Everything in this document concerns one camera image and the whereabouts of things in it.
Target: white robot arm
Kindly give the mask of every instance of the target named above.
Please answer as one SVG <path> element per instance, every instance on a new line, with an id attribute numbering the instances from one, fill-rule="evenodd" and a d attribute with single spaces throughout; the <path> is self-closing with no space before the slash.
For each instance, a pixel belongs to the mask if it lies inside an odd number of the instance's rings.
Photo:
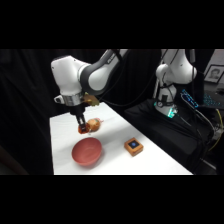
<path id="1" fill-rule="evenodd" d="M 84 92 L 94 96 L 104 93 L 113 73 L 129 51 L 130 49 L 109 49 L 98 62 L 92 65 L 71 56 L 57 58 L 51 63 L 52 72 L 61 93 L 55 98 L 55 102 L 69 107 L 70 113 L 77 117 L 83 132 L 86 129 L 83 116 Z M 162 114 L 172 118 L 177 113 L 173 103 L 176 96 L 173 83 L 190 83 L 193 67 L 188 62 L 184 49 L 162 49 L 162 54 L 165 54 L 163 59 L 165 64 L 159 66 L 156 72 L 160 82 L 160 93 L 155 107 Z"/>
<path id="2" fill-rule="evenodd" d="M 173 83 L 189 84 L 195 79 L 197 70 L 194 68 L 193 75 L 193 66 L 186 58 L 185 49 L 162 49 L 162 54 L 165 54 L 165 64 L 160 65 L 156 72 L 160 92 L 155 107 L 160 113 L 173 118 L 178 112 L 173 102 L 177 92 Z"/>
<path id="3" fill-rule="evenodd" d="M 77 117 L 83 132 L 86 130 L 83 116 L 84 93 L 94 96 L 104 93 L 114 72 L 128 53 L 129 49 L 109 49 L 98 62 L 92 65 L 72 56 L 56 58 L 51 63 L 52 72 L 61 93 L 55 98 L 55 102 L 69 107 L 70 113 Z"/>

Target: small box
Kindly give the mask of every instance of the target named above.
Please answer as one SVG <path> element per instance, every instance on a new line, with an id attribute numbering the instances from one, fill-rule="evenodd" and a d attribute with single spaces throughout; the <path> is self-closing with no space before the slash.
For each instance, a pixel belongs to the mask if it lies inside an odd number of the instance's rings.
<path id="1" fill-rule="evenodd" d="M 137 154 L 142 152 L 144 148 L 144 146 L 135 138 L 132 138 L 131 140 L 125 142 L 124 147 L 132 156 L 136 156 Z"/>

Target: dark curtain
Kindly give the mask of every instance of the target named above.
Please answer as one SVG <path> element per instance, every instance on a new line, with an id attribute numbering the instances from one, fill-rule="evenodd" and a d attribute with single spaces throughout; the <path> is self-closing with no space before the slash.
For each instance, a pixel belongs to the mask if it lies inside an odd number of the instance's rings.
<path id="1" fill-rule="evenodd" d="M 94 63 L 105 50 L 0 49 L 0 145 L 30 174 L 53 174 L 49 118 L 68 112 L 65 106 L 53 101 L 60 92 L 51 72 L 51 61 L 72 55 Z M 154 75 L 160 57 L 159 49 L 132 50 L 124 69 L 117 70 L 110 86 L 123 71 L 119 83 L 105 99 L 117 104 L 135 99 Z M 149 88 L 135 103 L 123 108 L 111 107 L 122 115 L 125 109 L 151 98 L 155 80 L 153 77 Z"/>

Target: white tabletop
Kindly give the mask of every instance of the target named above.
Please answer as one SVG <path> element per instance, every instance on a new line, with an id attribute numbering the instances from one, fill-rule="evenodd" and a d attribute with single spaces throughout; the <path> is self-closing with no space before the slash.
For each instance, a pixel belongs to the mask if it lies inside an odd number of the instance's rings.
<path id="1" fill-rule="evenodd" d="M 75 116 L 68 113 L 50 119 L 55 175 L 192 175 L 105 103 L 86 108 L 85 118 L 104 122 L 98 132 L 81 135 Z M 71 153 L 76 143 L 88 137 L 102 143 L 103 153 L 93 166 L 81 167 Z M 136 157 L 124 148 L 124 143 L 132 138 L 144 146 Z"/>

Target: bowl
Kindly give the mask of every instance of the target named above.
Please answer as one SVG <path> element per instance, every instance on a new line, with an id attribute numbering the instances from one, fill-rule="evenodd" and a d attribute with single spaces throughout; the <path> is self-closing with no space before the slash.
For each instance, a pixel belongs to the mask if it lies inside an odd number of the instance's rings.
<path id="1" fill-rule="evenodd" d="M 72 150 L 73 160 L 81 166 L 90 166 L 98 161 L 102 144 L 96 138 L 86 138 L 78 142 Z"/>

